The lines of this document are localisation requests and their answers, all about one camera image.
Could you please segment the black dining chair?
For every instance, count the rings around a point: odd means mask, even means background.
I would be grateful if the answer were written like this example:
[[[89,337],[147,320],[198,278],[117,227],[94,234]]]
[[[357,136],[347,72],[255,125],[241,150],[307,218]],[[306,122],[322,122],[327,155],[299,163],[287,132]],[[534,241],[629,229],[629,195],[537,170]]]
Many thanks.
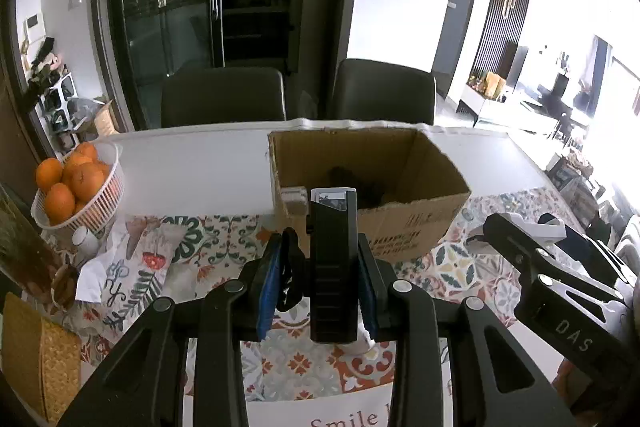
[[[271,67],[186,69],[163,85],[164,128],[285,119],[283,78]]]
[[[346,58],[337,69],[332,119],[434,124],[436,81],[421,69]]]

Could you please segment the white power strip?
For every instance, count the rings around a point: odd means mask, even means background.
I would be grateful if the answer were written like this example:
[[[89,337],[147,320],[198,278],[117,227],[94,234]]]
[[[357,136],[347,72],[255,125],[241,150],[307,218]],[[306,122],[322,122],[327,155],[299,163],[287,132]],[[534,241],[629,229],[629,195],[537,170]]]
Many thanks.
[[[534,222],[517,213],[495,212],[465,242],[472,254],[498,254],[521,275],[521,285],[538,275],[608,301],[632,294],[637,277],[602,243],[545,213]]]

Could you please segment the right black dining chair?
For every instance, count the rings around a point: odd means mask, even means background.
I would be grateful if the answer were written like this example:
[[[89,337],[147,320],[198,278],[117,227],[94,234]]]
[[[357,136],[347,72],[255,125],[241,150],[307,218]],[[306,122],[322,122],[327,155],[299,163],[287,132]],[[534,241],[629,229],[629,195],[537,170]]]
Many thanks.
[[[421,69],[346,58],[337,69],[332,119],[434,124],[436,81]]]

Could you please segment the patterned fabric tissue pouch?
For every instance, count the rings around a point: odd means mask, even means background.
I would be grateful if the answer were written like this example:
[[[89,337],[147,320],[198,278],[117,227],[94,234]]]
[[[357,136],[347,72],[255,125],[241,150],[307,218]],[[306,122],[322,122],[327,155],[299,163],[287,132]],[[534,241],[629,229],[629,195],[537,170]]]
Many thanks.
[[[79,271],[76,300],[98,312],[101,323],[122,335],[160,297],[167,272],[188,227],[155,217],[116,220],[105,251]]]

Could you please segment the white shoe shelf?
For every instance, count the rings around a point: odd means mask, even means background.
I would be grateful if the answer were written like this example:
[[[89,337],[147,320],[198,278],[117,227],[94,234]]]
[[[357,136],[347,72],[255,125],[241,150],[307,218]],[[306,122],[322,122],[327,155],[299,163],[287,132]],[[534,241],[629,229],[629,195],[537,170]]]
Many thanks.
[[[70,102],[77,98],[73,75],[54,53],[54,39],[44,37],[22,46],[26,75],[24,101],[38,118],[42,133],[56,156],[70,153],[79,143]]]

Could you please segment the brown cardboard box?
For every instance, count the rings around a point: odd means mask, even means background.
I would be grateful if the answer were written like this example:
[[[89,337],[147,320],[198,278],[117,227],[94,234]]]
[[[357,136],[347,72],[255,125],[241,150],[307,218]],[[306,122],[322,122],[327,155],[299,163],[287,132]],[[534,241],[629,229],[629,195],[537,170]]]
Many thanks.
[[[314,188],[354,188],[358,230],[375,257],[389,262],[429,253],[471,194],[454,163],[420,129],[282,130],[268,141],[278,225],[297,232],[305,253]]]

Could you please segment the black usb hub with cable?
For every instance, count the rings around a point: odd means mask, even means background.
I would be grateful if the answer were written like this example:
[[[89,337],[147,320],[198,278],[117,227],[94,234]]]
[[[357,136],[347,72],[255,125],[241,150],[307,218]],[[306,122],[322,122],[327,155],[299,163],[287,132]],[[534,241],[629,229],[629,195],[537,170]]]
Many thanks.
[[[356,190],[314,188],[306,232],[308,254],[293,228],[282,232],[277,309],[291,310],[307,297],[311,339],[347,345],[358,337],[358,297],[352,283],[358,254]]]

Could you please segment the colourful patterned table runner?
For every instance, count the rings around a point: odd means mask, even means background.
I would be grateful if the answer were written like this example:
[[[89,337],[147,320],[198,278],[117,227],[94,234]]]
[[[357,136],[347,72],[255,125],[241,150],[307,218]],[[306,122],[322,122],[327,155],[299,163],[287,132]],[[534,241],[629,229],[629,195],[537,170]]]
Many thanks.
[[[235,309],[234,339],[224,355],[242,366],[246,399],[308,399],[389,383],[399,320],[387,309],[401,297],[430,305],[480,299],[504,324],[514,321],[521,286],[498,255],[472,254],[469,231],[494,213],[536,222],[551,213],[577,219],[552,188],[475,196],[437,244],[419,257],[375,259],[365,270],[355,239],[307,217],[295,231],[273,217],[122,216],[96,265],[94,303],[53,305],[50,317],[80,338],[80,356],[96,364],[153,305],[187,305],[179,332],[188,338],[179,383],[192,388],[196,363],[212,357],[201,332],[204,300]]]

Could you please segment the white basket of oranges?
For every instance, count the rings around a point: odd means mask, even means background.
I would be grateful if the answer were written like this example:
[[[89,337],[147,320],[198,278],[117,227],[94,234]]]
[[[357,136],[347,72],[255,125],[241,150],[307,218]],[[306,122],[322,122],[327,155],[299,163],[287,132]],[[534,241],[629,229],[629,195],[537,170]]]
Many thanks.
[[[111,142],[81,143],[61,160],[43,161],[30,210],[38,227],[61,236],[81,227],[101,234],[125,192],[119,161],[120,147]]]

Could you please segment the left black dining chair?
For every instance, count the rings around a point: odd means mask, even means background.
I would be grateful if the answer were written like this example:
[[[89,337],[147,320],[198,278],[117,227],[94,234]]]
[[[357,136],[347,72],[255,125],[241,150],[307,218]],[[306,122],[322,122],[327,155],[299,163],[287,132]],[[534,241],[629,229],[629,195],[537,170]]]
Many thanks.
[[[271,67],[186,69],[163,85],[164,128],[285,119],[283,78]]]

